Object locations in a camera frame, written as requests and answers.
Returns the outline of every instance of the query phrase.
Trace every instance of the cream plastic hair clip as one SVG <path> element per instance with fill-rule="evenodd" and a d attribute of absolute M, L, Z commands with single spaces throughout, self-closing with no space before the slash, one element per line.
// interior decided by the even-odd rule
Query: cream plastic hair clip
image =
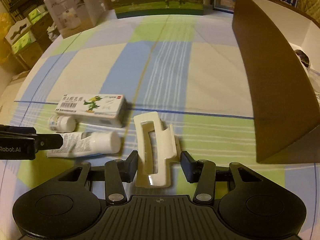
<path fill-rule="evenodd" d="M 170 162 L 180 162 L 178 137 L 173 134 L 172 124 L 163 130 L 157 112 L 136 115 L 134 118 L 138 141 L 137 187 L 169 187 L 171 184 Z M 158 172 L 153 173 L 152 147 L 149 132 L 155 131 Z"/>

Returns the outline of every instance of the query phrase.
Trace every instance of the yellow line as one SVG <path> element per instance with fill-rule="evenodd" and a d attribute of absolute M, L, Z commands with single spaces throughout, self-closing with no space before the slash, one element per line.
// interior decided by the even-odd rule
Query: yellow line
<path fill-rule="evenodd" d="M 159 41 L 159 39 L 160 39 L 160 37 L 161 37 L 161 35 L 162 35 L 162 32 L 163 32 L 163 30 L 164 30 L 165 25 L 166 25 L 167 22 L 168 22 L 169 17 L 170 17 L 170 15 L 168 15 L 167 19 L 165 20 L 164 25 L 163 25 L 163 27 L 162 27 L 162 29 L 161 29 L 161 31 L 160 31 L 160 34 L 159 34 L 158 38 L 156 39 L 155 43 L 152 45 L 152 47 L 151 47 L 151 49 L 150 49 L 150 53 L 149 53 L 148 59 L 147 59 L 147 61 L 146 61 L 146 64 L 144 65 L 143 71 L 142 71 L 142 73 L 141 73 L 141 76 L 140 76 L 140 79 L 139 79 L 139 82 L 138 82 L 138 86 L 137 86 L 136 92 L 135 92 L 134 97 L 133 97 L 133 100 L 132 100 L 132 107 L 134 107 L 134 105 L 135 105 L 135 103 L 136 103 L 136 100 L 137 100 L 137 98 L 138 98 L 139 90 L 140 90 L 140 87 L 141 87 L 141 84 L 142 84 L 144 75 L 145 75 L 145 73 L 146 73 L 146 71 L 147 71 L 148 65 L 149 65 L 149 63 L 150 63 L 152 52 L 153 52 L 153 50 L 155 49 L 156 45 L 158 44 L 158 41 Z M 128 122 L 129 122 L 129 123 L 126 125 L 125 131 L 124 131 L 124 140 L 126 139 L 127 134 L 128 134 L 129 125 L 130 125 L 130 120 L 131 120 L 131 118 L 132 118 L 132 113 L 133 113 L 133 110 L 130 111 L 130 114 L 129 114 L 129 117 L 128 117 Z"/>

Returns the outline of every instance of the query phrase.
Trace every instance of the white tube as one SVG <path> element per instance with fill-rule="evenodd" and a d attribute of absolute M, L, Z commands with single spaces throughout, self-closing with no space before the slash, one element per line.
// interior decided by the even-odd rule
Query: white tube
<path fill-rule="evenodd" d="M 57 150 L 48 150 L 47 157 L 76 158 L 97 154 L 117 153 L 121 147 L 115 132 L 61 133 L 63 145 Z"/>

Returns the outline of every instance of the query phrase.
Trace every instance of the green cartoon bird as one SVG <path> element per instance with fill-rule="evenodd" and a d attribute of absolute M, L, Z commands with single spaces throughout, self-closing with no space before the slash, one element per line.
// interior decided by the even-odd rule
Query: green cartoon bird
<path fill-rule="evenodd" d="M 94 113 L 93 109 L 100 107 L 96 104 L 96 101 L 100 101 L 101 99 L 102 99 L 101 97 L 95 96 L 93 98 L 90 98 L 89 102 L 84 101 L 83 103 L 84 105 L 89 105 L 88 110 L 86 110 L 86 112 Z"/>

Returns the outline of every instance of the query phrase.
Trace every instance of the white product box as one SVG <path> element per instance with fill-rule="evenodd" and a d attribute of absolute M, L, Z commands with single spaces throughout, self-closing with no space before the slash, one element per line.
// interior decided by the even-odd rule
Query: white product box
<path fill-rule="evenodd" d="M 95 27 L 103 12 L 100 0 L 44 0 L 44 3 L 64 38 Z"/>
<path fill-rule="evenodd" d="M 127 102 L 123 95 L 66 94 L 55 112 L 74 116 L 79 122 L 123 127 L 126 109 Z"/>

